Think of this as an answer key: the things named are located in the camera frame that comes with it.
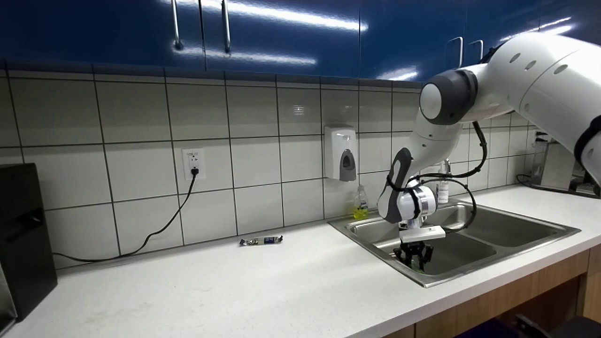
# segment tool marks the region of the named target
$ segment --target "cabinet door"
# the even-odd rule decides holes
[[[177,0],[183,49],[175,47],[172,0],[95,0],[95,62],[100,70],[205,70],[198,0]]]
[[[512,36],[542,27],[542,0],[468,0],[470,32],[467,40],[467,64],[476,64],[483,55]]]
[[[600,0],[542,0],[544,30],[601,46]]]
[[[0,59],[27,66],[93,61],[89,0],[0,0]]]
[[[359,25],[359,0],[204,0],[207,70],[356,77]]]
[[[467,34],[465,0],[365,0],[361,76],[429,81],[459,66],[459,36]]]

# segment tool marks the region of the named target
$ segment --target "small device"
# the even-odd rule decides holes
[[[282,245],[284,237],[264,237],[264,239],[241,239],[241,246],[269,246],[269,245]]]
[[[21,322],[59,284],[35,164],[0,166],[0,263],[3,323]]]

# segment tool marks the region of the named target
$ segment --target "sink basin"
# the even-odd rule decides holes
[[[461,228],[470,215],[470,207],[457,205],[453,209],[438,211],[429,218],[429,224]],[[335,222],[333,228],[425,288],[470,275],[579,231],[480,207],[478,216],[468,230],[452,231],[446,239],[429,243],[429,246],[435,248],[435,256],[425,271],[421,271],[397,260],[395,250],[401,246],[397,226],[388,224],[378,216],[361,222]]]

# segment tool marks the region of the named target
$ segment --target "electrical outlet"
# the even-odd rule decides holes
[[[187,183],[192,183],[192,169],[200,169],[198,179],[205,179],[205,171],[204,171],[205,151],[204,149],[185,149],[183,160],[185,160]]]

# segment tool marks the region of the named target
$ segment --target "white countertop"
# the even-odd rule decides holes
[[[480,205],[581,233],[425,290],[328,224],[74,269],[8,338],[384,337],[601,245],[601,201],[530,188]]]

